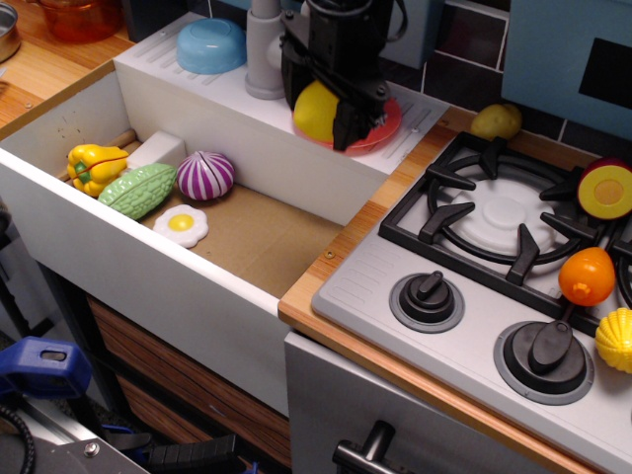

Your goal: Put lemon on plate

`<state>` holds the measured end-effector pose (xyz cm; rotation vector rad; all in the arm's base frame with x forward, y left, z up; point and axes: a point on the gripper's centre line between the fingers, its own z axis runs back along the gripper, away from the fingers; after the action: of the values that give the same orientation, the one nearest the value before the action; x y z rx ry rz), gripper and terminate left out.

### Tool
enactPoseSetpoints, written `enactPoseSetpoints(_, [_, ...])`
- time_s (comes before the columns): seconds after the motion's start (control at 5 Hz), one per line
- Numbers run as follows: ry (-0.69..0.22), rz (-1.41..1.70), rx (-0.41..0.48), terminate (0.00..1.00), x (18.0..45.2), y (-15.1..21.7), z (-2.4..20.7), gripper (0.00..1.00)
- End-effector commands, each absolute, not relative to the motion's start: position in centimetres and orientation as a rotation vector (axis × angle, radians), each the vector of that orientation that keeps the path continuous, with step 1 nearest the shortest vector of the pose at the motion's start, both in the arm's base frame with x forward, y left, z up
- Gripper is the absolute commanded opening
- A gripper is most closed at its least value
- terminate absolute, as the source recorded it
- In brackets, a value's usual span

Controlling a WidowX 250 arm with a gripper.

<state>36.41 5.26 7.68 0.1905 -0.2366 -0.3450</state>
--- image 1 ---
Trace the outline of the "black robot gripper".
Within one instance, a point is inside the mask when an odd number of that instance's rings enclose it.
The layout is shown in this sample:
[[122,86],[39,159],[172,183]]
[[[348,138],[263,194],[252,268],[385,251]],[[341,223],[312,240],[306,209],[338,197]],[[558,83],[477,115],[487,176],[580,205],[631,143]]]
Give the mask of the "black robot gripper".
[[340,100],[333,121],[333,149],[351,145],[386,123],[390,91],[379,55],[390,25],[388,1],[308,1],[308,13],[285,13],[281,76],[288,106],[315,80]]

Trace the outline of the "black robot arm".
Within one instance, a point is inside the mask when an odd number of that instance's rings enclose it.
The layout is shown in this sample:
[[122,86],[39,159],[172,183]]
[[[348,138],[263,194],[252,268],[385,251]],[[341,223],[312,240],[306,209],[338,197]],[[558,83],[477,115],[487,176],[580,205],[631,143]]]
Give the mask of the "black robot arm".
[[333,148],[345,151],[385,123],[391,97],[379,68],[389,42],[391,1],[308,1],[306,15],[281,16],[281,77],[288,105],[314,80],[338,99]]

